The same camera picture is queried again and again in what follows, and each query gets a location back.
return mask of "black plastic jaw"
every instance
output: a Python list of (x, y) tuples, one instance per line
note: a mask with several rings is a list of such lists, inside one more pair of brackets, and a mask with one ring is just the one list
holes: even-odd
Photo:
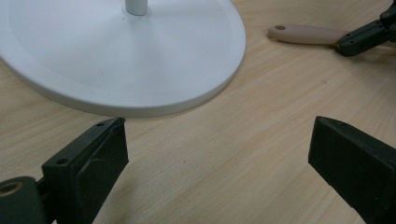
[(38, 183), (0, 183), (0, 223), (92, 223), (128, 163), (124, 121), (92, 126), (43, 164)]
[(317, 117), (308, 162), (367, 223), (396, 223), (396, 149)]

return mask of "white fan base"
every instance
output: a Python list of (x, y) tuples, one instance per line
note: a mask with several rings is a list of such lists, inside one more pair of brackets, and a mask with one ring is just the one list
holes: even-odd
[(4, 0), (0, 55), (34, 90), (108, 116), (187, 109), (231, 80), (246, 46), (229, 0)]

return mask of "brush handle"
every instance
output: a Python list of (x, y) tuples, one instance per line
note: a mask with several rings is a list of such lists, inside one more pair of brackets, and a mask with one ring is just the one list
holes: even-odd
[(338, 40), (347, 33), (348, 31), (298, 24), (276, 25), (268, 30), (268, 35), (273, 39), (312, 45), (336, 45)]

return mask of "wooden table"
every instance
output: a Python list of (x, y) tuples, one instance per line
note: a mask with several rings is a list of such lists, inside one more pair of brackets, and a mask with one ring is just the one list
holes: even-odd
[[(344, 58), (275, 42), (270, 26), (353, 30), (391, 1), (233, 0), (247, 31), (231, 83), (184, 112), (126, 120), (130, 163), (95, 223), (363, 223), (307, 163), (315, 117), (396, 147), (396, 51)], [(104, 116), (41, 96), (0, 62), (0, 179), (40, 165)]]

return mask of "light wood surface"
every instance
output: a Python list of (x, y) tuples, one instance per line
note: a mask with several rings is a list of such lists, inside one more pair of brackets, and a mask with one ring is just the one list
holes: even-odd
[[(391, 1), (233, 0), (245, 59), (210, 101), (126, 121), (130, 163), (94, 223), (363, 223), (307, 163), (315, 117), (340, 119), (396, 147), (396, 51), (354, 58), (270, 40), (300, 23), (353, 30)], [(0, 61), (0, 180), (40, 165), (108, 119), (39, 95)]]

